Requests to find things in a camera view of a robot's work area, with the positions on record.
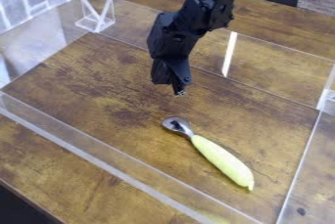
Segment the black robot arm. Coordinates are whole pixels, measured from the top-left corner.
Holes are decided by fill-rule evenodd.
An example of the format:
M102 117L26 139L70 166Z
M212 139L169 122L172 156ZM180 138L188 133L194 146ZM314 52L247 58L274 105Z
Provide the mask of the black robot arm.
M153 59L151 78L168 84L175 95L186 94L192 83L190 55L208 31L227 27L234 16L235 0L186 0L178 12L161 12L147 38Z

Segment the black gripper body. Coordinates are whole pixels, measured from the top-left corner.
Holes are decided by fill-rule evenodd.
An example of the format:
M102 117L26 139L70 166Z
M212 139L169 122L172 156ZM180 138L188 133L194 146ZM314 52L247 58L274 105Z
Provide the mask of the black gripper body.
M176 25L178 14L163 12L156 17L147 38L149 55L153 60L163 60L174 71L171 86L176 96L184 96L192 83L190 55L200 39L199 34L182 30Z

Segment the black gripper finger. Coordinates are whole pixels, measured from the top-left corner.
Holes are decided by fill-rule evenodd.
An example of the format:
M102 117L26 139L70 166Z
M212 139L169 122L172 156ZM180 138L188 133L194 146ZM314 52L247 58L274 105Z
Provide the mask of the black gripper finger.
M165 85L172 84L174 71L163 60L153 61L151 78L155 84L165 84Z

